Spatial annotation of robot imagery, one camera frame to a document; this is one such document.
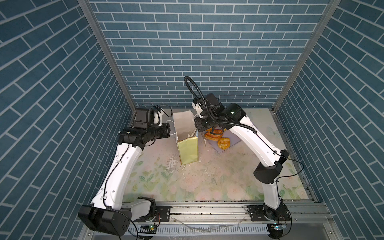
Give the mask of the small round knotted bun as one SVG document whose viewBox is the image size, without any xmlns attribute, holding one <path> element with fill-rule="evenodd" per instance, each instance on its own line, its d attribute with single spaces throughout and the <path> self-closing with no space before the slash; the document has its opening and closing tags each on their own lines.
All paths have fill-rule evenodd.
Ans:
<svg viewBox="0 0 384 240">
<path fill-rule="evenodd" d="M 226 150 L 231 146 L 231 140 L 229 138 L 220 138 L 217 142 L 218 147 L 221 150 Z"/>
</svg>

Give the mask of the lavender tray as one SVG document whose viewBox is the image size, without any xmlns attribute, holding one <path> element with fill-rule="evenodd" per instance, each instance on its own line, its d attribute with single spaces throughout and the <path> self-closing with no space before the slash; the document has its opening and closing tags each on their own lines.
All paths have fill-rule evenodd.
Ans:
<svg viewBox="0 0 384 240">
<path fill-rule="evenodd" d="M 241 139 L 239 137 L 237 137 L 234 133 L 232 133 L 231 131 L 227 131 L 227 130 L 224 130 L 224 134 L 222 137 L 229 138 L 231 140 L 231 146 L 230 147 L 233 147 L 234 145 L 236 145 L 237 143 L 239 143 L 241 141 Z M 217 142 L 211 141 L 208 139 L 205 139 L 205 140 L 215 149 L 216 152 L 222 153 L 225 151 L 225 150 L 221 150 L 218 147 Z"/>
</svg>

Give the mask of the glazed brown pastry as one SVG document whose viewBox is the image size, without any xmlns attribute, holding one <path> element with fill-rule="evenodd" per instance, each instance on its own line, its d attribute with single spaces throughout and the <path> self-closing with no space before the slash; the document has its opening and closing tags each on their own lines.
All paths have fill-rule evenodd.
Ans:
<svg viewBox="0 0 384 240">
<path fill-rule="evenodd" d="M 210 128 L 204 134 L 205 139 L 217 142 L 224 134 L 222 129 L 213 129 Z"/>
</svg>

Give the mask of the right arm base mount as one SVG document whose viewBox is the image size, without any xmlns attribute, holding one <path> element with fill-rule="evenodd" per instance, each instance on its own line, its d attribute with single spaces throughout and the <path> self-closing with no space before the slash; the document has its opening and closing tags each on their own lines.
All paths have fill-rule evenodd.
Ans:
<svg viewBox="0 0 384 240">
<path fill-rule="evenodd" d="M 245 207 L 252 222 L 259 221 L 290 221 L 291 214 L 287 206 L 280 203 L 276 210 L 267 205 L 248 205 Z"/>
</svg>

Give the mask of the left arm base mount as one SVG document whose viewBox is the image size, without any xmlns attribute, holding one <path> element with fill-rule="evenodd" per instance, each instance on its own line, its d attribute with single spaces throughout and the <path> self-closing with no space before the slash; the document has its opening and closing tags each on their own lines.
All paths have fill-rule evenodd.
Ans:
<svg viewBox="0 0 384 240">
<path fill-rule="evenodd" d="M 171 215 L 170 206 L 158 206 L 155 199 L 139 197 L 140 207 L 144 209 L 139 211 L 140 217 L 136 222 L 169 222 Z"/>
</svg>

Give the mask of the paper gift bag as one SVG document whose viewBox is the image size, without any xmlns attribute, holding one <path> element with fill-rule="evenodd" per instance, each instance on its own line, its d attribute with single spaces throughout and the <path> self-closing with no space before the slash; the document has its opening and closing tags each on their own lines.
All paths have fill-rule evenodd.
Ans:
<svg viewBox="0 0 384 240">
<path fill-rule="evenodd" d="M 199 160 L 199 147 L 195 114 L 191 110 L 175 109 L 172 119 L 176 143 L 182 165 L 188 165 Z"/>
</svg>

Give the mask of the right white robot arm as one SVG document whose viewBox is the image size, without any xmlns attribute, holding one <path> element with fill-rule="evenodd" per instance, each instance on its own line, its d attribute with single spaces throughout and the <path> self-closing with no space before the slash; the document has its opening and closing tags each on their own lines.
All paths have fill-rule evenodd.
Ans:
<svg viewBox="0 0 384 240">
<path fill-rule="evenodd" d="M 260 163 L 254 171 L 254 176 L 263 186 L 264 215 L 268 220 L 277 221 L 287 211 L 279 196 L 277 178 L 289 152 L 275 147 L 260 134 L 246 112 L 237 104 L 230 104 L 226 108 L 213 105 L 204 107 L 202 103 L 193 103 L 192 106 L 198 113 L 195 126 L 199 132 L 215 127 L 226 128 L 259 158 Z"/>
</svg>

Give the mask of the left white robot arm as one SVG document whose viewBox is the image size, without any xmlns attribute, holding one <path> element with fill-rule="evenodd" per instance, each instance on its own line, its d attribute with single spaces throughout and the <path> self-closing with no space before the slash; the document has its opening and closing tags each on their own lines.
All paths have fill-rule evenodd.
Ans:
<svg viewBox="0 0 384 240">
<path fill-rule="evenodd" d="M 148 142 L 170 136 L 169 123 L 146 129 L 129 128 L 120 133 L 112 165 L 98 193 L 89 205 L 82 205 L 78 217 L 96 232 L 123 236 L 131 223 L 157 216 L 155 199 L 140 197 L 123 206 L 123 197 L 134 166 Z"/>
</svg>

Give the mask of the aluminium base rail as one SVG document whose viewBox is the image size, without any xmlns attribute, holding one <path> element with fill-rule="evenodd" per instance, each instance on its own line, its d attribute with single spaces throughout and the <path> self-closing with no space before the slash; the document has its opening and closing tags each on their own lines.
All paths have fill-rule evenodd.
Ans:
<svg viewBox="0 0 384 240">
<path fill-rule="evenodd" d="M 251 221 L 245 207 L 248 205 L 263 205 L 260 202 L 181 202 L 181 203 L 157 203 L 158 206 L 170 206 L 170 222 L 181 221 L 196 224 L 231 224 L 237 221 Z M 305 201 L 286 202 L 290 211 L 291 220 L 284 223 L 326 223 L 332 220 L 325 204 Z M 274 223 L 275 221 L 259 221 L 263 223 Z"/>
</svg>

